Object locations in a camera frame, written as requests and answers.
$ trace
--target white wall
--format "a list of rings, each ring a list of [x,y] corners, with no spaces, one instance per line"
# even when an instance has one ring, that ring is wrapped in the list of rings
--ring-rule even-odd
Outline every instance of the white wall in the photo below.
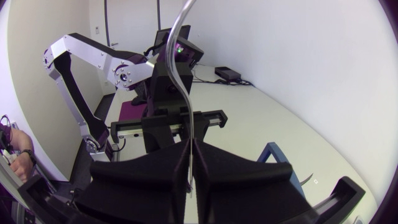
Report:
[[[106,42],[106,29],[105,29],[105,17],[104,17],[104,1],[89,0],[90,5],[90,34],[91,39],[97,41],[100,44],[107,46]],[[101,83],[101,89],[103,95],[112,94],[116,91],[113,83],[110,83],[105,79],[104,72],[97,68],[97,74],[99,82]]]
[[[62,179],[62,173],[46,155],[26,121],[12,83],[7,51],[7,23],[10,4],[11,1],[6,1],[0,11],[0,48],[3,49],[0,51],[0,96],[3,96],[0,97],[0,114],[1,116],[7,114],[11,122],[15,121],[19,129],[24,130],[32,138],[36,159],[46,174],[52,179]]]
[[[90,37],[88,1],[13,0],[7,31],[4,49],[8,50],[12,83],[22,113],[40,146],[60,171],[53,178],[68,180],[81,143],[80,129],[57,85],[45,72],[42,55],[64,34],[78,32]],[[103,96],[96,69],[74,59],[72,73],[94,112]]]
[[[201,63],[302,118],[381,203],[398,163],[398,47],[378,1],[202,0],[185,23]]]

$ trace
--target wristwatch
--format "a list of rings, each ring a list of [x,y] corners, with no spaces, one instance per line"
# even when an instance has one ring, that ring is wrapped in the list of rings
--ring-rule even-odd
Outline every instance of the wristwatch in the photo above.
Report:
[[[35,158],[35,155],[33,155],[33,152],[32,152],[31,150],[24,149],[24,150],[21,152],[21,154],[24,153],[24,152],[26,152],[26,153],[29,154],[29,157],[30,157],[31,161],[33,162],[33,166],[35,166],[35,165],[36,165],[36,158]]]

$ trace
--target blue chair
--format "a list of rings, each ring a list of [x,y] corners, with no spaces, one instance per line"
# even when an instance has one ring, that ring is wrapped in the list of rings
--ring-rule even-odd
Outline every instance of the blue chair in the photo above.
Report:
[[[277,162],[289,162],[285,156],[285,154],[280,150],[279,146],[274,142],[267,143],[266,147],[262,151],[260,157],[258,158],[257,162],[266,162],[270,155],[273,155]],[[290,177],[290,183],[300,192],[300,194],[304,195],[303,188],[301,188],[299,179],[297,178],[296,173],[293,170],[292,176]]]

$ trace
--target white desk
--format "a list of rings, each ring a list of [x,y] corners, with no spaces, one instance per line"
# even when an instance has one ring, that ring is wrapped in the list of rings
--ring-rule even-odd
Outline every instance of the white desk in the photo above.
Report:
[[[201,79],[218,79],[213,67],[198,65],[194,71]],[[135,91],[116,92],[106,118],[108,126],[118,120],[121,103],[132,100],[135,95]],[[337,181],[348,176],[366,193],[345,223],[353,223],[358,215],[365,223],[372,219],[377,210],[376,201],[358,173],[317,132],[278,102],[252,86],[206,83],[193,83],[190,97],[195,111],[223,110],[228,117],[224,128],[208,128],[205,142],[253,161],[258,159],[267,142],[276,142],[299,181],[313,173],[303,186],[311,206],[329,197]],[[128,139],[120,158],[124,161],[144,154],[142,138]],[[193,198],[187,195],[185,211],[185,223],[198,222],[195,191]]]

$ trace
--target curved metal bar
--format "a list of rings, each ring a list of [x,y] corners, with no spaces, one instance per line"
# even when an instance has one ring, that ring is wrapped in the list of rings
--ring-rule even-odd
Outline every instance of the curved metal bar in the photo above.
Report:
[[[193,3],[195,3],[196,0],[188,0],[186,1],[185,5],[182,7],[180,14],[177,16],[174,25],[172,27],[172,30],[169,35],[169,39],[167,40],[167,45],[166,45],[166,67],[167,67],[167,72],[169,73],[170,79],[173,81],[173,84],[178,88],[180,93],[185,99],[185,102],[187,103],[188,106],[188,111],[189,111],[189,118],[190,118],[190,160],[189,160],[189,184],[191,187],[191,193],[190,196],[192,197],[192,162],[193,162],[193,155],[192,155],[192,142],[193,142],[193,110],[192,110],[192,104],[189,99],[189,94],[187,89],[185,89],[180,76],[178,75],[177,68],[175,67],[175,55],[174,55],[174,50],[175,50],[175,44],[177,43],[177,37],[178,34],[180,33],[180,29],[182,26],[182,23],[184,19],[186,18],[189,10],[193,6]]]

